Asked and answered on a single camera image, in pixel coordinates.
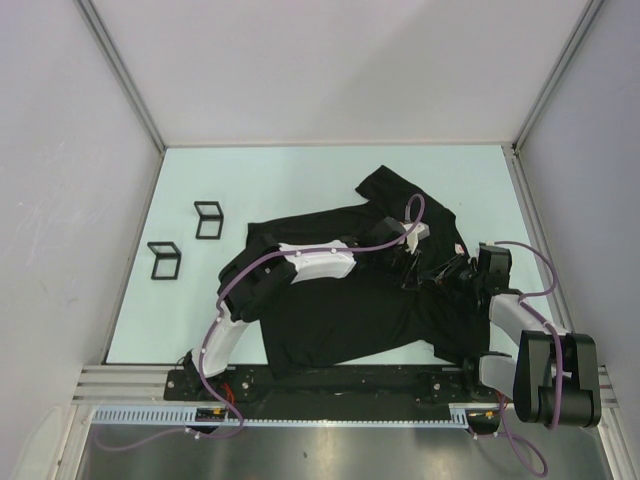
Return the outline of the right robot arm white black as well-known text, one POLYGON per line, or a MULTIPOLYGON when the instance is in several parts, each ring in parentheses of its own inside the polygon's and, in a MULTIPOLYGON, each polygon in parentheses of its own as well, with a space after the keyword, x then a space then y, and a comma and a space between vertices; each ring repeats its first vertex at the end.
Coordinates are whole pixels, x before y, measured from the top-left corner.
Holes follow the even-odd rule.
POLYGON ((534 293, 511 287, 516 245, 482 243, 476 256, 458 253, 418 276, 457 294, 518 346, 515 356, 486 351, 466 360, 462 391, 473 401, 502 394, 525 423, 595 427, 602 414, 596 343, 544 317, 530 303, 534 293))

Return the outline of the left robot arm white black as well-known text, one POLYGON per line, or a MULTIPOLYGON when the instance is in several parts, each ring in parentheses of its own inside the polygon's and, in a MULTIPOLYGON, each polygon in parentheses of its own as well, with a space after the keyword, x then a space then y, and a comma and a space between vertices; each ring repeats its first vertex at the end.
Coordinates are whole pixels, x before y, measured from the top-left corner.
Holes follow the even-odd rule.
POLYGON ((293 245, 267 234, 250 243, 220 272, 216 317, 202 344, 183 362, 184 383, 197 398, 214 397, 230 355, 247 326, 259 319, 291 285, 319 279, 343 280, 378 269, 402 285, 416 269, 419 242, 428 225, 387 217, 361 238, 293 245))

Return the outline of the black t-shirt garment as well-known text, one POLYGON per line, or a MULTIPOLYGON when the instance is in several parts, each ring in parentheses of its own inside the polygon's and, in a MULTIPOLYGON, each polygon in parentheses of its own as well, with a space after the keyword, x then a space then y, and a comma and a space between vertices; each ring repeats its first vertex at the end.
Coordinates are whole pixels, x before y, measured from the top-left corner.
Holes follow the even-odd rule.
MULTIPOLYGON (((429 226, 430 236, 418 246, 420 273, 454 257, 455 244, 470 258, 455 214, 391 169, 378 168, 357 191, 360 205, 251 224, 246 247, 267 234, 293 245, 361 238, 391 217, 429 226)), ((278 377, 416 341, 431 344, 438 358, 460 364, 485 352, 490 340, 488 320, 457 294, 422 285, 403 290, 398 279, 378 269, 343 280, 293 284, 254 322, 260 324, 268 364, 278 377)))

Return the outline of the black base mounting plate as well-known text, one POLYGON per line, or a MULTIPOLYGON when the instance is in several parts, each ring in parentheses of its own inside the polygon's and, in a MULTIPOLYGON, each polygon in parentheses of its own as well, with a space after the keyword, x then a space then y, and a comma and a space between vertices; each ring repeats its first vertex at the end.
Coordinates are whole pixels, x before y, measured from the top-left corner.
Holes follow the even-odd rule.
POLYGON ((463 370, 446 365, 338 365, 304 369, 276 377, 266 365, 240 364, 202 382, 192 367, 168 372, 163 398, 205 401, 212 387, 225 399, 251 402, 271 393, 285 394, 408 394, 429 403, 488 403, 495 391, 474 382, 463 370))

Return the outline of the black frame box far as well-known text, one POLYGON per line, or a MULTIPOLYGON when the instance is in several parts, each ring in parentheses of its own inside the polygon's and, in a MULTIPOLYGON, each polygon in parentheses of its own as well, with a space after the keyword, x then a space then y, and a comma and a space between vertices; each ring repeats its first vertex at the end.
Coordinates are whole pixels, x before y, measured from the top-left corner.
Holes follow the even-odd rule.
POLYGON ((198 215, 195 238, 197 240, 220 240, 224 226, 224 213, 218 201, 195 201, 198 215))

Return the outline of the black frame box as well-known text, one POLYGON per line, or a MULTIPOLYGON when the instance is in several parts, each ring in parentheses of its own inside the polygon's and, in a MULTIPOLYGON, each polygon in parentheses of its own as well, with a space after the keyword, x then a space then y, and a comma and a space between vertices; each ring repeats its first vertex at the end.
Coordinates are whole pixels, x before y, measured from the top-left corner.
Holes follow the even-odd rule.
POLYGON ((218 201, 195 201, 198 215, 195 238, 197 240, 220 240, 224 226, 224 213, 218 201))
POLYGON ((147 247, 154 255, 150 278, 153 281, 174 281, 179 277, 182 252, 172 241, 150 241, 147 247))

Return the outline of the black frame box near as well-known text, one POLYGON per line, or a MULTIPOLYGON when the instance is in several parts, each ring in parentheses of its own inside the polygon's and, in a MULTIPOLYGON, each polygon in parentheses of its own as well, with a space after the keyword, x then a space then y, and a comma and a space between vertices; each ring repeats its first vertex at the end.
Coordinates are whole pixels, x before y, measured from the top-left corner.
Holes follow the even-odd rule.
POLYGON ((179 277, 182 252, 172 241, 150 241, 147 247, 154 255, 150 278, 153 281, 174 281, 179 277))

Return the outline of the aluminium post right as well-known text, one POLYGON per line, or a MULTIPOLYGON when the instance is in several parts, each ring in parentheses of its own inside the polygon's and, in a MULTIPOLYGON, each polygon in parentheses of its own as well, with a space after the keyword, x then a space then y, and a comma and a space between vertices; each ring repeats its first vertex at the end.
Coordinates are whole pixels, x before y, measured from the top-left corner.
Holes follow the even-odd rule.
POLYGON ((541 90, 537 94, 533 105, 529 109, 525 120, 519 128, 511 147, 518 154, 526 144, 534 127, 539 122, 547 105, 551 101, 555 90, 559 87, 565 74, 569 70, 574 58, 578 54, 583 42, 594 26, 601 10, 607 4, 605 0, 589 0, 581 11, 573 26, 558 58, 546 77, 541 90))

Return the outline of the aluminium post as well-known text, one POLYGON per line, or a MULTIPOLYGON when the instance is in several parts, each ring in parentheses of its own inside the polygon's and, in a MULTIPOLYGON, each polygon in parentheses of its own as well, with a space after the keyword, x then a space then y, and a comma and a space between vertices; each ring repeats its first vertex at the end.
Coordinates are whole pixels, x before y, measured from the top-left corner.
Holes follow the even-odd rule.
POLYGON ((167 145, 95 2, 91 0, 75 0, 74 4, 144 133, 155 150, 160 155, 163 155, 167 145))
POLYGON ((519 128, 511 147, 518 154, 526 144, 534 127, 539 122, 547 105, 551 101, 555 90, 559 87, 565 74, 569 70, 574 58, 578 54, 583 42, 594 26, 601 10, 607 4, 605 0, 589 0, 581 11, 573 26, 558 58, 546 77, 541 90, 537 94, 533 105, 529 109, 525 120, 519 128))

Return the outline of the aluminium frame rail front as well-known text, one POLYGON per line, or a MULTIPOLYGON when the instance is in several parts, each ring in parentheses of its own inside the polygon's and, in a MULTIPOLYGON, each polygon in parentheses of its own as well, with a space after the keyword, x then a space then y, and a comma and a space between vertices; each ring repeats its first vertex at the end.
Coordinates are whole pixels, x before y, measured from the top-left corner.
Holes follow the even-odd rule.
POLYGON ((170 368, 153 365, 95 365, 81 370, 76 404, 155 404, 163 402, 170 368))

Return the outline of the aluminium post left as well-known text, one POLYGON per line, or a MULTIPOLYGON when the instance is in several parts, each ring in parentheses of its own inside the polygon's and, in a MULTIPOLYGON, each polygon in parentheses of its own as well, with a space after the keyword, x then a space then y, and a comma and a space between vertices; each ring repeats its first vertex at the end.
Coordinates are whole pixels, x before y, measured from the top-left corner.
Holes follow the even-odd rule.
POLYGON ((75 0, 74 4, 144 133, 155 150, 160 155, 163 155, 167 145, 95 2, 91 0, 75 0))

